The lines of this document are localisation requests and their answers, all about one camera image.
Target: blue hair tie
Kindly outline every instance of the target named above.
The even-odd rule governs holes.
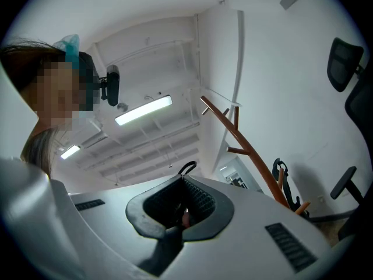
[[[73,69],[79,69],[79,36],[71,34],[53,44],[53,47],[66,52],[65,62],[71,62]]]

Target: ceiling light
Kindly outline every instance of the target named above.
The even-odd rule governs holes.
[[[141,116],[147,115],[151,112],[154,112],[166,106],[169,106],[172,103],[173,103],[173,100],[171,99],[171,96],[164,96],[164,97],[161,97],[160,99],[151,101],[148,104],[142,105],[136,109],[133,109],[127,113],[124,113],[123,115],[118,116],[115,119],[115,121],[119,125],[124,125]]]
[[[66,158],[70,157],[70,155],[77,152],[79,149],[79,146],[73,145],[61,155],[61,158],[65,160]]]

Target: person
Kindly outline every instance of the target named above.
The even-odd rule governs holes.
[[[39,117],[21,159],[51,177],[51,146],[61,126],[99,102],[99,79],[76,34],[54,45],[18,40],[0,48],[0,62],[24,101]]]

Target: wooden coat rack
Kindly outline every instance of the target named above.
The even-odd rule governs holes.
[[[262,158],[258,155],[256,150],[251,146],[251,144],[246,140],[243,134],[238,130],[238,116],[240,114],[239,107],[234,107],[234,123],[231,123],[230,120],[226,117],[229,109],[226,109],[224,113],[220,112],[218,108],[214,106],[205,96],[200,98],[207,106],[203,111],[202,115],[205,115],[209,110],[215,114],[215,116],[224,124],[228,131],[233,135],[237,142],[241,145],[242,149],[228,147],[227,151],[232,153],[239,153],[240,155],[247,155],[250,157],[255,167],[258,169],[262,175],[264,181],[269,187],[273,197],[276,201],[289,208],[289,205],[286,201],[284,194],[282,193],[282,185],[284,179],[284,170],[280,170],[279,183],[272,176],[272,173],[269,171],[267,165],[265,165]],[[301,214],[310,202],[303,203],[295,213]]]

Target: office chair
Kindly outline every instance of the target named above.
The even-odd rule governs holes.
[[[358,73],[359,80],[348,96],[344,108],[367,143],[373,168],[373,81],[371,61],[369,60],[365,69],[362,69],[358,64],[362,54],[362,47],[347,44],[339,38],[334,39],[327,73],[331,84],[339,92],[346,88],[353,74]],[[363,198],[351,180],[355,171],[356,167],[349,167],[330,193],[330,196],[336,199],[346,188],[359,203],[358,208],[339,230],[339,240],[357,233],[365,224],[369,210],[373,206],[372,186]]]

